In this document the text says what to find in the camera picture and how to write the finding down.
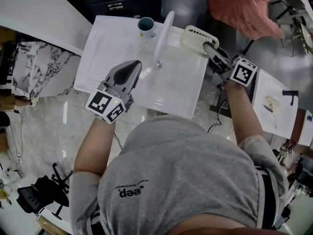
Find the wire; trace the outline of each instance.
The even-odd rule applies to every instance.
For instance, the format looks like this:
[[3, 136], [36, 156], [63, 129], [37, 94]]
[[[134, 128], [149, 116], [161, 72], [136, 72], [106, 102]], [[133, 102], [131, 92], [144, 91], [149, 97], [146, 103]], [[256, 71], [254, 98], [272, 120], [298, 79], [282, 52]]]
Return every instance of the wire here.
[[23, 155], [23, 135], [22, 135], [23, 116], [21, 115], [20, 112], [18, 112], [18, 114], [20, 114], [20, 116], [21, 116], [21, 125], [20, 125], [20, 129], [21, 129], [21, 148], [22, 148], [22, 152], [21, 152], [21, 156], [20, 156], [20, 158], [21, 158], [22, 155]]
[[212, 131], [214, 130], [214, 128], [215, 128], [216, 126], [222, 125], [222, 122], [220, 121], [220, 112], [221, 112], [221, 109], [222, 109], [223, 105], [227, 102], [227, 100], [228, 100], [228, 98], [226, 98], [226, 99], [221, 103], [220, 108], [219, 108], [219, 111], [218, 111], [218, 113], [217, 113], [217, 120], [216, 120], [216, 123], [212, 124], [212, 125], [210, 126], [210, 128], [208, 129], [208, 131], [207, 131], [209, 134], [212, 133]]
[[14, 147], [15, 147], [16, 155], [17, 155], [17, 157], [19, 157], [18, 150], [17, 150], [15, 142], [14, 142], [14, 135], [13, 135], [13, 130], [12, 130], [11, 125], [10, 125], [10, 130], [11, 130], [11, 133], [12, 133], [12, 141], [13, 141], [13, 144], [14, 144]]
[[120, 147], [121, 150], [122, 150], [122, 149], [123, 149], [123, 146], [121, 145], [121, 142], [120, 142], [119, 138], [117, 137], [117, 135], [116, 135], [115, 133], [114, 133], [114, 136], [113, 136], [113, 137], [116, 139], [116, 141], [117, 141], [119, 147]]

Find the mug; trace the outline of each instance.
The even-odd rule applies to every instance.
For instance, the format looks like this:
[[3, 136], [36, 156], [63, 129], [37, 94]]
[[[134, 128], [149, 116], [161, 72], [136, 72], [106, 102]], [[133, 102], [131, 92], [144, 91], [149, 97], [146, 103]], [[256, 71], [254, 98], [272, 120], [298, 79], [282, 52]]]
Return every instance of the mug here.
[[138, 22], [141, 37], [155, 37], [155, 22], [152, 18], [142, 18]]

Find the jeep logo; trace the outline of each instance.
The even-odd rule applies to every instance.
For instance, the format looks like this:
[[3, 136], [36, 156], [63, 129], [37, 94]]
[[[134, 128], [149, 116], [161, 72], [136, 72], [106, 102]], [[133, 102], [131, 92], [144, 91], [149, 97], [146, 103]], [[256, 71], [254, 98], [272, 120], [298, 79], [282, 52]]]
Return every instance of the jeep logo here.
[[131, 197], [134, 195], [140, 195], [141, 194], [141, 189], [143, 189], [143, 186], [140, 186], [139, 189], [135, 189], [135, 190], [126, 190], [125, 188], [122, 189], [119, 192], [119, 196], [121, 198], [125, 198], [125, 197]]

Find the pink cloth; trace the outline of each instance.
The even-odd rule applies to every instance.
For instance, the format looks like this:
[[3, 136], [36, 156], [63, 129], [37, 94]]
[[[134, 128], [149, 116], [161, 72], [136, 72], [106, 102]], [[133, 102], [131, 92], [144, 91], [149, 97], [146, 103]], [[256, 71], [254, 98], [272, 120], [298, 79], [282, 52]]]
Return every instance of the pink cloth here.
[[284, 38], [278, 25], [268, 18], [270, 0], [209, 0], [212, 16], [257, 40], [270, 36]]

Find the white desk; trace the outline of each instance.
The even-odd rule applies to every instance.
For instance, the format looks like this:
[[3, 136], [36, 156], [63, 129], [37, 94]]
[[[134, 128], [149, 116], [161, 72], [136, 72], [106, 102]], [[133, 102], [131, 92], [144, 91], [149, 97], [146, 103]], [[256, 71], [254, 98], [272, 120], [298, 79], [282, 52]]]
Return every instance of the white desk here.
[[[264, 70], [259, 70], [252, 106], [264, 131], [289, 139], [293, 131], [299, 99], [295, 96], [291, 106], [291, 96], [283, 96], [283, 90], [289, 89]], [[279, 102], [280, 107], [276, 113], [271, 113], [263, 106], [267, 96]]]
[[135, 18], [97, 16], [79, 64], [74, 88], [92, 93], [110, 70], [140, 60], [142, 72], [132, 95], [136, 104], [192, 119], [208, 60], [180, 48], [183, 29], [171, 26], [160, 51], [163, 67], [153, 67], [164, 25], [155, 23], [156, 37], [142, 38]]
[[311, 8], [309, 1], [308, 0], [301, 0], [301, 1], [304, 3], [305, 10], [313, 21], [313, 9]]

